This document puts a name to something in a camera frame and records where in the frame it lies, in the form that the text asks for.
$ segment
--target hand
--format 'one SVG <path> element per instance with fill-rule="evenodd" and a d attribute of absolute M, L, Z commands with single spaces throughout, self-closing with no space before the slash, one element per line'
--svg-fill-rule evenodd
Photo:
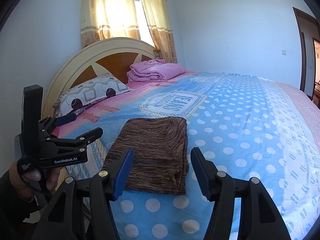
<path fill-rule="evenodd" d="M 47 189 L 52 190 L 58 184 L 58 177 L 60 175 L 60 168 L 54 168 L 51 170 L 47 170 L 48 175 L 47 177 Z M 23 179 L 27 182 L 29 181 L 39 181 L 41 179 L 41 174 L 38 170 L 29 171 L 24 174 Z M 9 168 L 9 178 L 11 185 L 16 190 L 18 196 L 24 200 L 31 200 L 33 199 L 34 192 L 31 188 L 28 188 L 23 181 L 20 179 L 18 171 L 17 171 L 17 164 L 14 163 Z"/>

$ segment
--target patterned pillowcase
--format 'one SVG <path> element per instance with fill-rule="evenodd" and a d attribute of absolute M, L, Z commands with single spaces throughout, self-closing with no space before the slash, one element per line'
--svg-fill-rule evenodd
<path fill-rule="evenodd" d="M 93 105 L 105 98 L 110 98 L 131 91 L 116 77 L 106 74 L 88 80 L 64 92 L 59 98 L 60 116 L 71 111 Z"/>

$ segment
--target blue polka dot bedspread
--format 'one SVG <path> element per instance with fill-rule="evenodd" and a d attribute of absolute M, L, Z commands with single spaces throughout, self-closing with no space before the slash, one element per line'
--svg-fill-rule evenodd
<path fill-rule="evenodd" d="M 123 94 L 124 99 L 122 95 L 115 96 L 117 100 L 108 98 L 95 110 L 86 110 L 85 116 L 98 120 L 82 120 L 64 137 L 75 138 L 96 127 L 104 133 L 88 146 L 87 163 L 67 167 L 70 176 L 85 179 L 99 172 L 129 119 L 181 116 L 188 124 L 187 194 L 125 190 L 111 203 L 120 238 L 203 239 L 213 203 L 202 195 L 190 162 L 191 149 L 199 147 L 218 170 L 234 178 L 261 179 L 291 238 L 301 240 L 318 217 L 320 154 L 289 96 L 277 83 L 248 75 L 198 73 L 173 80 L 139 93 L 139 89 L 130 91 Z M 116 111 L 106 111 L 99 104 Z M 239 219 L 240 199 L 236 199 L 230 240 L 237 239 Z"/>

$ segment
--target window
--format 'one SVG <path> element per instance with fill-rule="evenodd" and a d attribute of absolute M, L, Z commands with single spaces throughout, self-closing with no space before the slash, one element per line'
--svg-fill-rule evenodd
<path fill-rule="evenodd" d="M 142 2 L 141 0 L 134 0 L 136 12 L 137 12 L 137 21 L 139 26 L 140 38 L 142 41 L 149 43 L 151 46 L 155 47 L 155 44 L 151 38 L 151 34 L 148 28 L 146 16 L 144 15 Z"/>

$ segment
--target doorway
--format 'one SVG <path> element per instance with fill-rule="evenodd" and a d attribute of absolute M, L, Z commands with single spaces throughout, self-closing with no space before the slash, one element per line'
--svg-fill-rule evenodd
<path fill-rule="evenodd" d="M 293 8 L 293 11 L 297 19 L 301 41 L 302 66 L 300 90 L 303 91 L 310 100 L 313 100 L 315 81 L 317 79 L 314 40 L 320 40 L 320 25 L 311 15 L 297 8 Z"/>

